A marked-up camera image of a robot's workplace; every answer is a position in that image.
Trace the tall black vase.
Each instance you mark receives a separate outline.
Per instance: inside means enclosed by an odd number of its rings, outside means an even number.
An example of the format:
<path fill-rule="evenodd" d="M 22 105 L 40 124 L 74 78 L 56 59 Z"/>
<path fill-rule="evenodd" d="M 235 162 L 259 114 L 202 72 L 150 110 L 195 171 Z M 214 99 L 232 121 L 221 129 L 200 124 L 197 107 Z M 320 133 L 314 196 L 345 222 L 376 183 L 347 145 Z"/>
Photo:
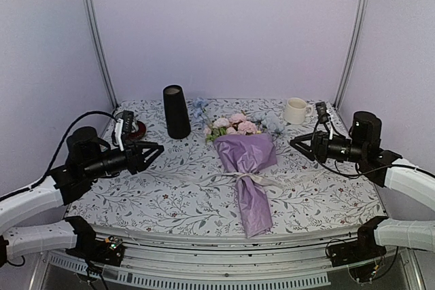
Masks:
<path fill-rule="evenodd" d="M 190 132 L 188 108 L 181 86 L 170 85 L 163 90 L 167 132 L 172 139 L 184 139 Z"/>

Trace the aluminium front rail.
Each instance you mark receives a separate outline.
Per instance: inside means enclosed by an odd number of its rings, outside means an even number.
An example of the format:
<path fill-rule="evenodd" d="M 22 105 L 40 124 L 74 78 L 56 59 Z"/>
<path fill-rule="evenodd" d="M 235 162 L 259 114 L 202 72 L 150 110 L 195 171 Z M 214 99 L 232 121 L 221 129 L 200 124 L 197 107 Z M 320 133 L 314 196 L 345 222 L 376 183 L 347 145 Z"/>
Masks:
<path fill-rule="evenodd" d="M 356 229 L 297 234 L 186 236 L 98 227 L 124 242 L 120 266 L 86 271 L 57 250 L 40 256 L 32 289 L 424 289 L 417 257 L 389 247 L 376 259 L 334 266 L 326 253 L 356 238 Z"/>

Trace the cream ribbon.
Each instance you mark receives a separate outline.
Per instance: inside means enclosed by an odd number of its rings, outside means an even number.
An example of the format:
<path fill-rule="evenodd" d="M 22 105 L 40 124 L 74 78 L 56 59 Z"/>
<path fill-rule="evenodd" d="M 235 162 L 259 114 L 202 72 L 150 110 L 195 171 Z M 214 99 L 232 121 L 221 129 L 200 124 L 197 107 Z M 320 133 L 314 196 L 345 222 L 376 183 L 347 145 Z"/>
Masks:
<path fill-rule="evenodd" d="M 241 180 L 242 178 L 249 177 L 254 183 L 257 183 L 261 186 L 266 187 L 278 187 L 282 188 L 283 186 L 293 187 L 296 185 L 299 185 L 301 183 L 306 183 L 309 181 L 312 181 L 324 174 L 324 171 L 320 170 L 314 170 L 311 172 L 308 172 L 305 175 L 301 175 L 299 177 L 292 177 L 292 178 L 284 178 L 284 179 L 272 179 L 271 177 L 267 177 L 265 175 L 256 174 L 256 173 L 218 173 L 214 175 L 209 175 L 208 177 L 195 179 L 193 177 L 176 177 L 178 181 L 181 181 L 183 183 L 191 183 L 198 185 L 199 183 L 203 181 L 210 181 L 212 179 L 218 179 L 218 178 L 231 178 L 235 181 Z"/>

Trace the cream ceramic mug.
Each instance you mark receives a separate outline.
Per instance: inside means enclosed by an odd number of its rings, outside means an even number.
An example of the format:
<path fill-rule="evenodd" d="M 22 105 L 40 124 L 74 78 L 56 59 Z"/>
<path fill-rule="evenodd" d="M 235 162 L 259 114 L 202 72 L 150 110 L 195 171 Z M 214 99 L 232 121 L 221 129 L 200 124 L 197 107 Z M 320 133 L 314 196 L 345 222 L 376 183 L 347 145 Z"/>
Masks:
<path fill-rule="evenodd" d="M 307 117 L 313 115 L 314 107 L 301 98 L 290 98 L 286 101 L 283 118 L 290 124 L 300 125 Z"/>

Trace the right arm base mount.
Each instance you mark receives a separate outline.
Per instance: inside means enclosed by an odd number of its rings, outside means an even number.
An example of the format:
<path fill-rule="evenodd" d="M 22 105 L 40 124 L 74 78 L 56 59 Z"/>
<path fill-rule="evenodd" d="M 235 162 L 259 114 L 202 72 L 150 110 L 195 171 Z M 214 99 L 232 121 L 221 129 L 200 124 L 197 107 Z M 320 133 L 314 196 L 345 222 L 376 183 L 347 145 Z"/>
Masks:
<path fill-rule="evenodd" d="M 385 259 L 385 247 L 362 245 L 358 240 L 332 239 L 325 248 L 334 268 L 347 266 L 350 277 L 359 284 L 371 283 Z"/>

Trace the purple flower bouquet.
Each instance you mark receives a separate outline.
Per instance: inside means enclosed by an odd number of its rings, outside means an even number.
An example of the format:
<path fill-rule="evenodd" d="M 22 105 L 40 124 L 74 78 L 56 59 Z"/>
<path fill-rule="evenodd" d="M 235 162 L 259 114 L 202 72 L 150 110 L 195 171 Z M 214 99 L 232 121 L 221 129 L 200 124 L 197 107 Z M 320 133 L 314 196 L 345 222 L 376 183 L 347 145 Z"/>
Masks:
<path fill-rule="evenodd" d="M 207 101 L 193 100 L 194 117 L 203 123 L 205 140 L 213 144 L 226 175 L 234 178 L 236 201 L 247 238 L 264 234 L 273 226 L 265 186 L 273 185 L 261 170 L 277 164 L 273 135 L 283 132 L 276 119 L 265 113 L 241 111 L 211 119 Z"/>

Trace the aluminium frame post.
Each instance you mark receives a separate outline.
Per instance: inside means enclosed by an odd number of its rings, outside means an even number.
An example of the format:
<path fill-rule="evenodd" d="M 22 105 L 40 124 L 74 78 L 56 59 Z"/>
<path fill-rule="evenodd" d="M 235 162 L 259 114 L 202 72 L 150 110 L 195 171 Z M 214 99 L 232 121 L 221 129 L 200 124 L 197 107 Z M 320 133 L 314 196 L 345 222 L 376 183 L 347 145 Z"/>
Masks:
<path fill-rule="evenodd" d="M 115 92 L 115 88 L 113 82 L 111 80 L 111 76 L 109 74 L 109 69 L 105 57 L 105 52 L 103 49 L 103 42 L 101 40 L 97 15 L 95 12 L 94 1 L 93 0 L 83 0 L 84 9 L 88 21 L 88 26 L 90 29 L 91 40 L 93 44 L 93 48 L 95 51 L 95 55 L 97 58 L 97 64 L 99 66 L 99 71 L 101 73 L 101 78 L 103 80 L 104 89 L 107 93 L 107 97 L 112 109 L 116 109 L 118 107 L 118 100 Z"/>
<path fill-rule="evenodd" d="M 345 92 L 349 84 L 354 60 L 358 50 L 358 44 L 363 28 L 367 6 L 368 6 L 368 0 L 358 0 L 355 20 L 353 23 L 353 28 L 351 33 L 351 39 L 349 42 L 345 63 L 343 66 L 343 72 L 341 73 L 341 78 L 338 84 L 338 89 L 333 103 L 334 108 L 337 110 L 339 110 L 341 105 L 343 104 Z"/>

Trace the left aluminium frame post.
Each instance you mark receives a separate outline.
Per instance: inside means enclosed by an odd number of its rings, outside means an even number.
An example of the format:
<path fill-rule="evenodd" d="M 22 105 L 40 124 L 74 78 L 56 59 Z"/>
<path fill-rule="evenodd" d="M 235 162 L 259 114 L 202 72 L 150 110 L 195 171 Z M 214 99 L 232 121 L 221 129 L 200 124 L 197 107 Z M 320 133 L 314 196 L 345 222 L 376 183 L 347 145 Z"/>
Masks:
<path fill-rule="evenodd" d="M 116 109 L 118 107 L 118 100 L 115 92 L 115 88 L 113 82 L 111 80 L 111 76 L 109 74 L 109 69 L 105 57 L 105 52 L 103 49 L 103 42 L 101 40 L 97 15 L 95 12 L 94 1 L 93 0 L 83 0 L 84 9 L 88 21 L 88 26 L 90 29 L 91 40 L 93 44 L 93 48 L 95 51 L 95 55 L 97 58 L 97 64 L 99 66 L 99 71 L 101 73 L 101 78 L 103 80 L 104 89 L 107 93 L 107 97 L 112 109 Z"/>

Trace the floral patterned table mat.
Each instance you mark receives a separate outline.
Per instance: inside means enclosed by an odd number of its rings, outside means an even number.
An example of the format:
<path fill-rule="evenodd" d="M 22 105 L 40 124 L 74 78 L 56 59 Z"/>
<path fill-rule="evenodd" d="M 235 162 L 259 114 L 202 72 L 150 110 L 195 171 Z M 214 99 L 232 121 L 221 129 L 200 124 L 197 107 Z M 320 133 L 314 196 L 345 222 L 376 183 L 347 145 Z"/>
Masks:
<path fill-rule="evenodd" d="M 316 119 L 299 126 L 283 121 L 285 107 L 278 99 L 210 99 L 210 118 L 243 112 L 265 115 L 280 129 L 273 141 L 277 163 L 261 175 L 273 182 L 266 189 L 272 234 L 295 234 L 358 227 L 385 210 L 372 183 L 348 179 L 353 165 L 320 166 L 290 146 L 290 140 L 313 130 Z M 145 139 L 160 143 L 164 153 L 144 172 L 121 173 L 97 182 L 74 202 L 69 215 L 111 228 L 183 236 L 242 237 L 244 228 L 237 205 L 235 179 L 224 174 L 214 146 L 205 140 L 202 124 L 192 119 L 192 131 L 183 140 L 167 134 L 161 101 L 125 101 L 120 110 L 133 111 L 145 123 Z"/>

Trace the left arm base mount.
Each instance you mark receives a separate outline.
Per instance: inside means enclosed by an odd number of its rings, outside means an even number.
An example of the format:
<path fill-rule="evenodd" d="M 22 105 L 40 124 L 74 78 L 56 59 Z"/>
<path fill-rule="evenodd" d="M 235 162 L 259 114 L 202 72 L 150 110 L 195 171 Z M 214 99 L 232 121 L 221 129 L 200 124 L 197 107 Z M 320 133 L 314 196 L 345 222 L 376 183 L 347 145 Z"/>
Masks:
<path fill-rule="evenodd" d="M 124 252 L 123 240 L 116 236 L 108 236 L 104 240 L 94 239 L 85 244 L 77 244 L 75 248 L 65 250 L 65 253 L 70 256 L 115 267 L 120 267 Z"/>

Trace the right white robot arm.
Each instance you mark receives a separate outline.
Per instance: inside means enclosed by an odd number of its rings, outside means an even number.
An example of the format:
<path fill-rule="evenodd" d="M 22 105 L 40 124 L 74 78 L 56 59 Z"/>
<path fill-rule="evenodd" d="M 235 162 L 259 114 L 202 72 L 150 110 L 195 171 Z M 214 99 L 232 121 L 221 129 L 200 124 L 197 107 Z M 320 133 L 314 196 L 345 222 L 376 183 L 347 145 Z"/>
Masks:
<path fill-rule="evenodd" d="M 325 166 L 327 160 L 351 162 L 355 174 L 370 182 L 401 192 L 434 208 L 434 174 L 405 160 L 400 154 L 381 149 L 381 120 L 373 113 L 357 111 L 348 137 L 338 133 L 327 111 L 317 110 L 318 121 L 325 129 L 295 137 L 290 145 L 311 161 Z M 388 246 L 434 251 L 434 222 L 398 221 L 376 216 L 358 228 L 352 242 L 338 242 L 326 250 L 330 259 L 365 260 L 385 254 Z"/>

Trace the red round saucer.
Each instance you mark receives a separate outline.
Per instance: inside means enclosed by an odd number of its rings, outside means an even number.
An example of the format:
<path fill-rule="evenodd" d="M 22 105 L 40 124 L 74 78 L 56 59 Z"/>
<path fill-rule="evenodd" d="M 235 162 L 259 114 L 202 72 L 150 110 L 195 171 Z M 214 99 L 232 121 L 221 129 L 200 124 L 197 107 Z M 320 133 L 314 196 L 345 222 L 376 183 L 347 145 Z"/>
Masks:
<path fill-rule="evenodd" d="M 130 141 L 139 141 L 141 140 L 146 133 L 146 126 L 143 122 L 137 120 L 132 125 L 131 132 L 127 135 L 127 139 Z"/>

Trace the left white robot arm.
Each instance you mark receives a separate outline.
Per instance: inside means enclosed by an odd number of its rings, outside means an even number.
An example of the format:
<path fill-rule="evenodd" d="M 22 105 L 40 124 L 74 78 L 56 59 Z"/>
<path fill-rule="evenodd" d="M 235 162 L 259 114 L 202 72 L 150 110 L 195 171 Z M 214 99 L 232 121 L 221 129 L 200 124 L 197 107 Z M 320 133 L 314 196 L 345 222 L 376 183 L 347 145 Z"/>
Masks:
<path fill-rule="evenodd" d="M 31 253 L 64 249 L 86 262 L 120 266 L 124 245 L 110 236 L 97 239 L 96 232 L 80 216 L 57 223 L 20 227 L 19 223 L 38 213 L 67 206 L 89 192 L 99 179 L 128 171 L 145 171 L 164 151 L 157 143 L 118 141 L 111 148 L 93 127 L 77 129 L 67 137 L 69 155 L 65 164 L 48 172 L 43 181 L 1 197 L 1 264 Z"/>

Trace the right aluminium frame post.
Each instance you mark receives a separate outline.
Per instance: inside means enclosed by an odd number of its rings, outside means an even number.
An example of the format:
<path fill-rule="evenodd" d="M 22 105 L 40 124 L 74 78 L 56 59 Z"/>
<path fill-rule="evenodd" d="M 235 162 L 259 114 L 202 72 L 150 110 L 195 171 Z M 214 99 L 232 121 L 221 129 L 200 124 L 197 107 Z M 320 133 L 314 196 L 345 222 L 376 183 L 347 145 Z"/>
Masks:
<path fill-rule="evenodd" d="M 343 72 L 341 73 L 341 78 L 338 84 L 338 89 L 333 103 L 334 108 L 337 110 L 339 110 L 341 105 L 343 104 L 345 92 L 349 84 L 354 60 L 358 50 L 358 44 L 363 28 L 367 6 L 368 6 L 368 0 L 358 0 L 355 20 L 353 23 L 353 28 L 351 33 L 351 39 L 349 42 L 345 63 L 343 66 Z"/>

